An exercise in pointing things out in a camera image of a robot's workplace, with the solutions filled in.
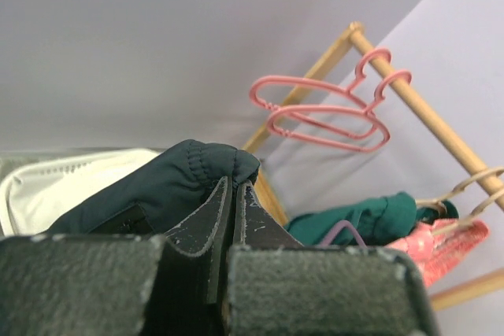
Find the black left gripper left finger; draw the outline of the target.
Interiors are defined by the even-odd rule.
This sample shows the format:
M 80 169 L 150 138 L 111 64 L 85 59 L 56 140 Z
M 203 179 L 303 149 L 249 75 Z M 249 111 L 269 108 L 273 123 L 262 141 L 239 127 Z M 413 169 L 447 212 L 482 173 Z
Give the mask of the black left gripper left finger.
M 166 237 L 176 295 L 191 304 L 215 305 L 229 247 L 229 178 L 220 178 L 204 203 Z

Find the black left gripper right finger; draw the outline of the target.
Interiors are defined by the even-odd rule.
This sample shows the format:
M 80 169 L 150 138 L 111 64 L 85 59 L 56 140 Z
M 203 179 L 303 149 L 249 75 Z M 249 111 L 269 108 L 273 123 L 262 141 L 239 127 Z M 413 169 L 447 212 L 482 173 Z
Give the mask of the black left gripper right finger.
M 236 193 L 233 243 L 253 249 L 302 247 L 302 244 L 261 206 L 251 181 L 241 184 Z

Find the dark navy shorts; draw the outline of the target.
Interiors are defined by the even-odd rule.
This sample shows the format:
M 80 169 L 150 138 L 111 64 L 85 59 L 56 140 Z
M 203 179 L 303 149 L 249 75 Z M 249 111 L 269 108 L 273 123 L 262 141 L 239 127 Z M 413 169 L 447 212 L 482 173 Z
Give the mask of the dark navy shorts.
M 201 206 L 221 178 L 237 188 L 255 182 L 259 168 L 246 151 L 188 139 L 75 206 L 47 233 L 161 234 Z

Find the pink hanger front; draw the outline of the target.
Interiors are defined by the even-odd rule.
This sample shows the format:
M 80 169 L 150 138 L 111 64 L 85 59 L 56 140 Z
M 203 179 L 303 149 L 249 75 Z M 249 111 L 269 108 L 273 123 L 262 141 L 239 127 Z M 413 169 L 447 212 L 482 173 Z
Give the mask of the pink hanger front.
M 311 142 L 317 145 L 328 146 L 332 148 L 337 148 L 341 150 L 349 150 L 361 153 L 371 153 L 382 146 L 386 145 L 391 134 L 387 127 L 378 119 L 374 113 L 374 109 L 381 104 L 384 99 L 385 88 L 392 84 L 397 79 L 404 79 L 407 83 L 411 83 L 412 74 L 407 70 L 399 70 L 386 76 L 376 87 L 374 91 L 373 101 L 370 103 L 365 103 L 361 99 L 354 96 L 352 90 L 360 84 L 365 78 L 363 74 L 357 74 L 355 80 L 346 88 L 336 86 L 334 84 L 306 78 L 296 78 L 290 76 L 269 76 L 266 80 L 266 84 L 275 85 L 287 85 L 295 84 L 307 89 L 317 89 L 326 90 L 338 94 L 344 98 L 351 100 L 356 106 L 354 108 L 344 107 L 341 105 L 282 105 L 280 107 L 274 107 L 272 104 L 267 104 L 266 107 L 271 110 L 271 113 L 266 121 L 266 127 L 268 131 L 275 135 L 280 135 L 284 138 L 292 138 L 302 142 Z M 331 124 L 323 123 L 319 120 L 315 120 L 310 117 L 311 113 L 334 113 L 337 115 L 348 115 L 361 120 L 366 121 L 370 124 L 370 129 L 364 134 L 357 135 L 350 131 L 343 130 L 342 128 L 335 127 Z M 378 142 L 373 147 L 360 147 L 349 143 L 338 142 L 331 139 L 320 138 L 313 135 L 307 135 L 303 133 L 298 133 L 296 131 L 284 129 L 280 127 L 276 122 L 280 118 L 291 118 L 293 120 L 300 121 L 305 124 L 312 125 L 319 129 L 330 131 L 336 135 L 342 135 L 351 140 L 362 140 L 373 135 L 376 131 L 379 131 L 382 135 L 382 140 Z

